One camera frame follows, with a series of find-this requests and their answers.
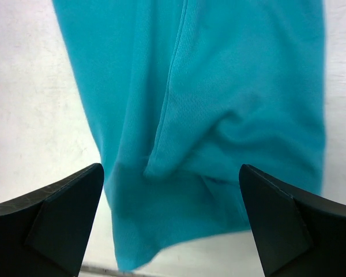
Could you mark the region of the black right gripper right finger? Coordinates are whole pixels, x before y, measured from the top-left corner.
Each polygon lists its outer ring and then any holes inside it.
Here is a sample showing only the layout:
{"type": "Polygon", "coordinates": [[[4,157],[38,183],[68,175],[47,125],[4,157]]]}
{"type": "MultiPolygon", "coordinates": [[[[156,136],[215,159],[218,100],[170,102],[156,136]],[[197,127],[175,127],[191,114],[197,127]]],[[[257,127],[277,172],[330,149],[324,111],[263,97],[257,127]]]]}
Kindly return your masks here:
{"type": "Polygon", "coordinates": [[[265,276],[346,276],[346,205],[248,164],[239,184],[265,276]]]}

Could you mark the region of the teal t shirt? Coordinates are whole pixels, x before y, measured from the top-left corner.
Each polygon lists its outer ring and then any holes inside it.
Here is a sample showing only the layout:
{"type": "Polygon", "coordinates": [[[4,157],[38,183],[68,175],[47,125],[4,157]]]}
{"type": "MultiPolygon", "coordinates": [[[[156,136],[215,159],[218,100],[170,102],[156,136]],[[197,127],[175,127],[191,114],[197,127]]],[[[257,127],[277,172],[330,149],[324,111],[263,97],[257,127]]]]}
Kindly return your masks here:
{"type": "Polygon", "coordinates": [[[319,194],[322,1],[54,1],[104,168],[118,268],[249,229],[251,164],[319,194]]]}

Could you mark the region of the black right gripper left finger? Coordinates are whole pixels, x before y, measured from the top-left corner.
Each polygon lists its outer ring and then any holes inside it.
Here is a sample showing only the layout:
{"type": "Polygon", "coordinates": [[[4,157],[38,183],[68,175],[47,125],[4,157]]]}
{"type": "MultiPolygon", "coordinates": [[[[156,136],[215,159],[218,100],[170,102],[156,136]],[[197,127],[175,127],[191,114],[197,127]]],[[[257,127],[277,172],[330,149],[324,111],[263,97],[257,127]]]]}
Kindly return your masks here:
{"type": "Polygon", "coordinates": [[[0,203],[0,276],[77,276],[103,182],[94,163],[0,203]]]}

